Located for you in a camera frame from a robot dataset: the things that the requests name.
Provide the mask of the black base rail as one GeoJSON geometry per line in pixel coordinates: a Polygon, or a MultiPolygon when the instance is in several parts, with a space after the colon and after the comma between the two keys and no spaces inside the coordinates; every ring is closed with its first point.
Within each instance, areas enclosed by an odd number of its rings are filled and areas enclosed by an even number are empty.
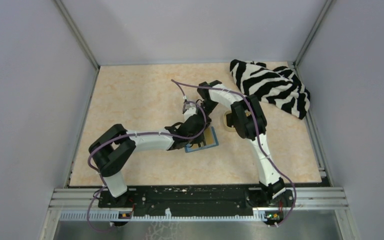
{"type": "Polygon", "coordinates": [[[293,205],[288,189],[270,200],[258,184],[130,186],[113,197],[108,190],[98,197],[99,208],[133,208],[135,217],[248,217],[258,207],[284,212],[293,205]]]}

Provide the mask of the zebra striped cloth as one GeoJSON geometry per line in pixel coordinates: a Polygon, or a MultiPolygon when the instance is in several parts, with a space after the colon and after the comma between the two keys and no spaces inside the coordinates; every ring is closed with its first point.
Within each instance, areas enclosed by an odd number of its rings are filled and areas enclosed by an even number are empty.
{"type": "Polygon", "coordinates": [[[264,62],[234,59],[229,72],[238,89],[246,96],[255,95],[300,120],[307,116],[311,94],[296,73],[281,65],[270,69],[264,62]]]}

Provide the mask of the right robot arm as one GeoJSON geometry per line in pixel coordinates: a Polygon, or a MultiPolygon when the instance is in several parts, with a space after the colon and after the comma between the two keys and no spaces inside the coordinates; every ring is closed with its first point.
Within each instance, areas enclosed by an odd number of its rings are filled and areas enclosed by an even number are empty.
{"type": "Polygon", "coordinates": [[[230,108],[236,133],[250,143],[256,157],[261,199],[267,206],[275,206],[286,191],[286,185],[272,160],[267,138],[267,119],[258,98],[229,89],[219,80],[210,83],[204,81],[198,85],[197,91],[204,101],[230,108]]]}

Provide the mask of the blue leather card holder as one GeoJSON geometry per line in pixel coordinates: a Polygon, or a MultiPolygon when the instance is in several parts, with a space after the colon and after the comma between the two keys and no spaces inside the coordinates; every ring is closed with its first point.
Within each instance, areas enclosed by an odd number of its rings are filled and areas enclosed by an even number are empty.
{"type": "Polygon", "coordinates": [[[206,150],[219,146],[219,141],[213,126],[207,128],[200,136],[200,141],[188,144],[184,149],[186,153],[206,150]]]}

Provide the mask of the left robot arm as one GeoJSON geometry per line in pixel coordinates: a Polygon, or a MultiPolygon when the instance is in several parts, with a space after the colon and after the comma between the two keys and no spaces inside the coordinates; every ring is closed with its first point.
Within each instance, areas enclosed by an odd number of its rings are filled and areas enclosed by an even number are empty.
{"type": "Polygon", "coordinates": [[[118,207],[129,203],[130,193],[122,168],[133,153],[143,151],[172,151],[183,149],[203,139],[211,123],[206,113],[195,113],[185,122],[177,122],[158,131],[130,131],[118,123],[110,127],[88,148],[88,163],[94,161],[110,200],[118,207]]]}

